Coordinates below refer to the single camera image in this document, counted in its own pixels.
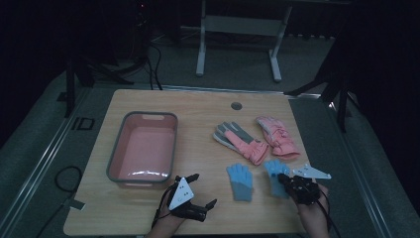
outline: light blue glove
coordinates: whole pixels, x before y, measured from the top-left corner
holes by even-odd
[[[265,166],[266,172],[268,173],[269,182],[271,183],[271,195],[278,196],[282,198],[289,198],[284,185],[278,181],[277,175],[278,174],[285,174],[289,175],[290,168],[281,163],[279,160],[272,160],[264,162],[263,165]]]
[[[231,182],[234,200],[251,201],[253,192],[253,174],[247,166],[234,164],[226,168]]]

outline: light wood surface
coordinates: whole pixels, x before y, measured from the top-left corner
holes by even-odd
[[[231,108],[240,102],[241,110]],[[249,134],[263,140],[258,116],[280,119],[301,156],[286,162],[291,169],[309,163],[287,98],[277,93],[117,90],[92,150],[76,200],[82,211],[71,209],[64,224],[67,235],[142,235],[152,224],[162,189],[120,188],[106,176],[114,143],[124,116],[131,111],[171,112],[178,117],[172,179],[200,174],[190,184],[192,203],[204,206],[217,198],[204,222],[186,220],[177,234],[258,234],[303,232],[291,199],[270,195],[268,175],[238,153],[216,142],[218,124],[235,121]],[[273,160],[269,155],[266,160]],[[233,200],[226,167],[241,163],[253,174],[251,202]]]

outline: gray carpet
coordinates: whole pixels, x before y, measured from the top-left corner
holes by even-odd
[[[220,41],[208,46],[205,74],[196,77],[196,39],[188,39],[190,42],[181,46],[168,46],[170,43],[165,38],[154,41],[161,51],[158,78],[164,90],[179,87],[279,92],[295,89],[313,79],[332,44],[323,39],[305,41],[286,38],[278,56],[283,75],[283,81],[278,83],[272,80],[263,42],[257,45],[261,51],[236,46],[234,50],[225,49],[226,46],[222,46]],[[150,57],[156,63],[158,51],[150,49]],[[13,205],[21,185],[43,157],[49,142],[54,139],[55,132],[60,130],[62,123],[69,127],[64,130],[62,143],[55,151],[50,167],[36,187],[28,206],[24,207],[26,209],[22,216],[18,217],[16,226],[9,233],[10,237],[35,237],[41,231],[69,195],[69,192],[56,187],[55,175],[68,166],[84,170],[112,93],[123,87],[148,89],[148,71],[142,68],[136,74],[126,75],[127,79],[135,82],[132,86],[99,78],[93,88],[77,87],[78,108],[66,120],[63,119],[65,104],[56,101],[59,93],[65,90],[63,75],[46,89],[0,152],[0,188],[8,191],[2,192],[0,198],[2,219],[5,217],[3,214]],[[308,92],[320,93],[322,88],[320,86]],[[352,117],[346,118],[348,133],[343,134],[335,122],[334,111],[320,99],[291,99],[290,104],[312,166],[322,168],[333,176],[333,179],[323,181],[323,184],[330,188],[331,216],[342,237],[420,237],[419,218],[363,115],[349,105]],[[94,120],[92,130],[77,130],[81,118]],[[371,198],[362,196],[361,191],[366,187],[361,186],[361,176],[355,168],[361,169],[362,179],[367,182],[382,217],[373,217],[371,212],[377,215],[376,210],[368,209]],[[71,187],[77,183],[77,174],[68,171],[59,181]],[[60,210],[42,237],[66,237],[62,233],[62,226],[67,212],[67,207]],[[377,219],[385,221],[387,232],[384,234],[378,233],[384,228],[383,225],[376,227]],[[334,230],[331,234],[337,237]],[[279,237],[298,236],[283,234]]]

